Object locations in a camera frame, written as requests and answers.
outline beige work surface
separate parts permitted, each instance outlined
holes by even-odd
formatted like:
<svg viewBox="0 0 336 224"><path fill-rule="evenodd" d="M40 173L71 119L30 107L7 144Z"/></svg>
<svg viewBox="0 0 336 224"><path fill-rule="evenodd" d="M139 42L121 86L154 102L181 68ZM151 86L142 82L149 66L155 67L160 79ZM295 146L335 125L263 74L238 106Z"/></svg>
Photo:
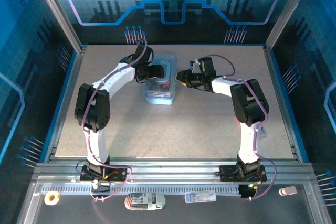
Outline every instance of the beige work surface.
<svg viewBox="0 0 336 224"><path fill-rule="evenodd" d="M236 67L235 78L259 81L269 103L267 137L260 140L265 157L292 158L291 149L261 46L151 46L155 52L176 54L178 69L208 54L220 54ZM136 46L88 46L63 126L56 156L86 156L84 134L75 120L78 89L100 80ZM230 65L214 58L217 74L229 74ZM176 84L172 105L148 104L143 84L135 80L112 98L111 119L106 127L106 146L113 157L235 158L240 147L240 127L232 100L222 94L188 89Z"/></svg>

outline small box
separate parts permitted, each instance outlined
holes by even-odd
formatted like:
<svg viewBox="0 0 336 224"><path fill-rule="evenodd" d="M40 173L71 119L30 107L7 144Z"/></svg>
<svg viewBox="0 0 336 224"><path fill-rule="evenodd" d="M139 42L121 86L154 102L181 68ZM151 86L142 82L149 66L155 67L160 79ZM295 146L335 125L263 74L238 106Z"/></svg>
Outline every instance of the small box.
<svg viewBox="0 0 336 224"><path fill-rule="evenodd" d="M143 96L148 103L170 105L175 98L176 55L171 52L155 52L152 65L162 65L164 77L146 82Z"/></svg>

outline glass wall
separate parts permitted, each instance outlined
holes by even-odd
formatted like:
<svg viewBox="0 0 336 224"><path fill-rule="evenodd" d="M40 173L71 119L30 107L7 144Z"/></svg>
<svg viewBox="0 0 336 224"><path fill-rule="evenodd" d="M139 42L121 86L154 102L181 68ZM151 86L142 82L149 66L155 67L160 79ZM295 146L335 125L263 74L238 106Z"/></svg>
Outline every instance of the glass wall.
<svg viewBox="0 0 336 224"><path fill-rule="evenodd" d="M336 0L301 0L274 53L308 159L317 175L331 170L334 176ZM336 211L331 207L336 220Z"/></svg>
<svg viewBox="0 0 336 224"><path fill-rule="evenodd" d="M73 48L45 0L0 3L0 222L15 223Z"/></svg>
<svg viewBox="0 0 336 224"><path fill-rule="evenodd" d="M59 0L83 44L263 44L287 0Z"/></svg>

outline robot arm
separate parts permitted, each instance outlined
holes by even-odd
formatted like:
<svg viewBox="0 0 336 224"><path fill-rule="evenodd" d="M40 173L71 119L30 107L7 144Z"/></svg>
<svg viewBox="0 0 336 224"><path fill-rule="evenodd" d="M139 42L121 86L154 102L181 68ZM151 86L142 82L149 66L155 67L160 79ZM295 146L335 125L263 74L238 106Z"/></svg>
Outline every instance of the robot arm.
<svg viewBox="0 0 336 224"><path fill-rule="evenodd" d="M261 108L245 84L217 76L211 58L205 57L191 61L191 67L192 69L179 72L176 76L177 81L189 88L199 89L203 86L204 91L232 97L235 115L241 127L240 150L237 155L238 176L244 178L257 172L260 167L260 159L256 155L260 131L256 127L265 119ZM269 106L258 81L251 79L247 83L268 113Z"/></svg>
<svg viewBox="0 0 336 224"><path fill-rule="evenodd" d="M89 130L89 132L84 132L88 150L87 169L88 171L98 174L101 177L105 177L107 172L105 167L102 167L99 162L106 164L109 163L109 154L105 143L104 128L110 120L110 101L112 96L122 86L133 79L136 79L139 83L139 81L147 81L153 78L164 77L162 66L151 65L151 62L153 61L153 50L149 47L146 48L144 55L137 63L120 70L140 57L143 51L144 46L138 45L134 54L120 60L117 67L112 71L119 72L112 75L98 90L85 119L84 126L87 130ZM89 99L105 79L106 77L91 85L83 84L79 88L75 109L75 118L78 120L79 125L82 125L83 116L86 107L88 106Z"/></svg>

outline tape roll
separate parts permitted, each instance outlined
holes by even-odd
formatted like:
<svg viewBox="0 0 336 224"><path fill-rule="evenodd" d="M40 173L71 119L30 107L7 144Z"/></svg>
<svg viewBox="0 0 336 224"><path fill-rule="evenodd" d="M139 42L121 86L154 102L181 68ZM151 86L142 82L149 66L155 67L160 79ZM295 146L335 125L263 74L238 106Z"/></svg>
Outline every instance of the tape roll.
<svg viewBox="0 0 336 224"><path fill-rule="evenodd" d="M59 202L59 192L49 191L44 197L44 203L48 206L54 206Z"/></svg>

